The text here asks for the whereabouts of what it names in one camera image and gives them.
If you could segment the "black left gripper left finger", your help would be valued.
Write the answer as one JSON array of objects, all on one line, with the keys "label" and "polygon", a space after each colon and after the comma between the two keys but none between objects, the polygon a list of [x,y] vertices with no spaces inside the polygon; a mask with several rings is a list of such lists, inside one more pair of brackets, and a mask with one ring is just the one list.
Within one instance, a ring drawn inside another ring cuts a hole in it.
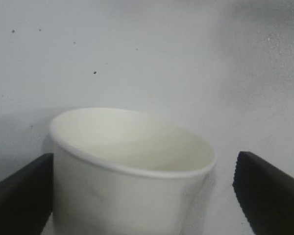
[{"label": "black left gripper left finger", "polygon": [[51,213],[53,154],[0,181],[0,235],[39,235]]}]

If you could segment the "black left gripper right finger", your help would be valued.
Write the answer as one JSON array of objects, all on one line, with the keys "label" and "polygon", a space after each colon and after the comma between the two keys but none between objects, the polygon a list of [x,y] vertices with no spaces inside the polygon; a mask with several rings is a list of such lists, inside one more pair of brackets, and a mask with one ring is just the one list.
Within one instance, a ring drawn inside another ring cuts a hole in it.
[{"label": "black left gripper right finger", "polygon": [[232,186],[256,235],[294,235],[292,176],[252,152],[241,151]]}]

